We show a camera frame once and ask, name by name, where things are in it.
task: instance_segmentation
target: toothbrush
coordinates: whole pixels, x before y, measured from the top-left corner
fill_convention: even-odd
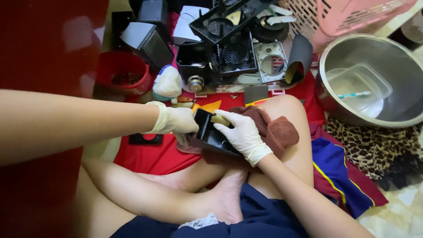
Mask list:
[[[370,95],[370,91],[364,91],[361,93],[352,93],[352,94],[339,94],[337,95],[340,99],[346,98],[346,97],[357,97],[357,96],[368,96]]]

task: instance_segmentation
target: pink laundry basket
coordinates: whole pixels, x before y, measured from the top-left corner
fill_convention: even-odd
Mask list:
[[[294,33],[305,36],[320,53],[339,36],[375,33],[398,14],[408,11],[417,0],[280,0],[297,18]]]

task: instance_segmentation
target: stainless steel bowl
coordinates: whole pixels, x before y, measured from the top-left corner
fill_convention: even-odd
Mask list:
[[[376,118],[349,107],[331,89],[326,72],[365,63],[393,88]],[[323,109],[353,125],[408,127],[423,121],[423,64],[406,48],[387,38],[368,34],[340,37],[320,58],[315,94]]]

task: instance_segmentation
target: navy blue skirt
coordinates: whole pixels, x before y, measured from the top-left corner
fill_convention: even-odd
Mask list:
[[[215,238],[215,237],[309,237],[297,217],[284,200],[267,199],[248,184],[240,193],[244,220],[237,224],[200,228],[181,227],[178,224],[159,222],[137,216],[119,228],[112,238]]]

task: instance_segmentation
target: red bucket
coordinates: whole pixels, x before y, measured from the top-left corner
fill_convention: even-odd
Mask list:
[[[96,81],[109,88],[119,89],[128,94],[144,94],[151,85],[149,65],[129,52],[109,51],[100,54]],[[132,85],[116,85],[112,79],[117,74],[132,73],[141,75],[141,79]]]

